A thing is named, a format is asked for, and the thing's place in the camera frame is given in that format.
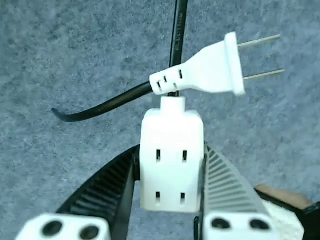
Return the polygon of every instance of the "two-prong plug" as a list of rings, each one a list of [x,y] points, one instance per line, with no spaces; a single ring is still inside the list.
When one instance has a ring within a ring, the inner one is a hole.
[[[235,95],[244,95],[244,80],[279,74],[284,69],[244,77],[239,48],[279,37],[275,35],[238,44],[236,33],[230,32],[225,35],[224,41],[203,48],[187,62],[150,75],[152,90],[156,95],[185,89],[212,94],[233,92]]]

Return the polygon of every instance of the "gray ribbed plastic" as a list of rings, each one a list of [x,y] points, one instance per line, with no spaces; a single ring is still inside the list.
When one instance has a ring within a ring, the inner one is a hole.
[[[250,183],[222,154],[206,151],[203,213],[212,211],[268,214]]]

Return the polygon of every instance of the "black power cable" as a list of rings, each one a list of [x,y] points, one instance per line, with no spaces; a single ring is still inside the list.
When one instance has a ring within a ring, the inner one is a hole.
[[[152,92],[152,88],[151,88],[150,82],[147,81],[98,106],[95,106],[93,108],[90,108],[82,112],[68,115],[68,114],[60,113],[55,108],[52,109],[52,112],[54,113],[54,115],[57,116],[57,118],[59,118],[64,122],[80,122],[80,121],[92,119],[102,114],[108,113],[116,108],[119,108],[151,92]]]
[[[174,22],[171,40],[170,65],[173,67],[181,64],[182,50],[187,20],[188,0],[176,0],[174,10]],[[179,91],[170,92],[169,97],[179,97]]]
[[[187,19],[187,7],[188,0],[176,0],[174,11],[174,22],[172,31],[171,53],[170,53],[170,67],[181,64],[182,49],[184,43],[184,34]],[[122,93],[98,106],[90,108],[88,110],[74,113],[64,114],[57,109],[52,108],[54,115],[64,122],[80,122],[88,119],[98,117],[102,114],[106,114],[116,108],[119,108],[127,103],[132,102],[144,95],[152,92],[150,82],[147,81],[140,84],[129,91]],[[169,93],[170,97],[178,97],[179,92]]]

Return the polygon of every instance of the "plug prong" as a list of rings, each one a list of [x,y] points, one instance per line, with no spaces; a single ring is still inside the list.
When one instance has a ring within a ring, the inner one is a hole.
[[[275,70],[275,71],[268,71],[268,72],[259,73],[256,75],[245,76],[243,78],[243,80],[254,80],[254,79],[258,79],[258,78],[262,78],[262,77],[273,76],[273,75],[281,74],[285,71],[286,70],[284,70],[284,69],[279,69],[279,70]]]
[[[247,41],[247,42],[238,44],[238,48],[252,47],[254,45],[264,44],[264,43],[267,43],[269,41],[276,40],[276,39],[279,39],[279,38],[280,38],[280,34],[274,35],[274,36],[268,36],[268,37],[261,38],[261,39],[258,39],[258,40]]]

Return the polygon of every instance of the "socket hole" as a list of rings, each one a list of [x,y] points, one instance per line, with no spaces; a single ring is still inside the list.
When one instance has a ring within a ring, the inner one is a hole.
[[[229,229],[231,228],[230,223],[222,218],[216,218],[212,220],[211,225],[215,229]]]
[[[159,191],[157,191],[155,193],[155,200],[156,200],[157,203],[160,203],[160,192]]]
[[[158,84],[160,91],[162,91],[161,86],[160,86],[160,82],[158,81],[156,84]]]
[[[156,150],[156,162],[159,163],[161,160],[161,151],[159,149]]]
[[[258,220],[258,219],[252,220],[250,222],[250,226],[253,229],[259,229],[259,230],[269,230],[270,229],[269,225],[266,222]]]
[[[187,162],[187,151],[186,150],[184,150],[183,151],[183,158],[182,158],[182,162],[185,164],[186,162]]]
[[[80,233],[82,240],[93,240],[99,235],[99,228],[96,226],[87,226]]]
[[[180,203],[185,204],[186,202],[186,194],[184,192],[181,193]]]
[[[46,237],[53,237],[61,231],[62,227],[63,225],[60,221],[51,221],[44,226],[42,233]]]

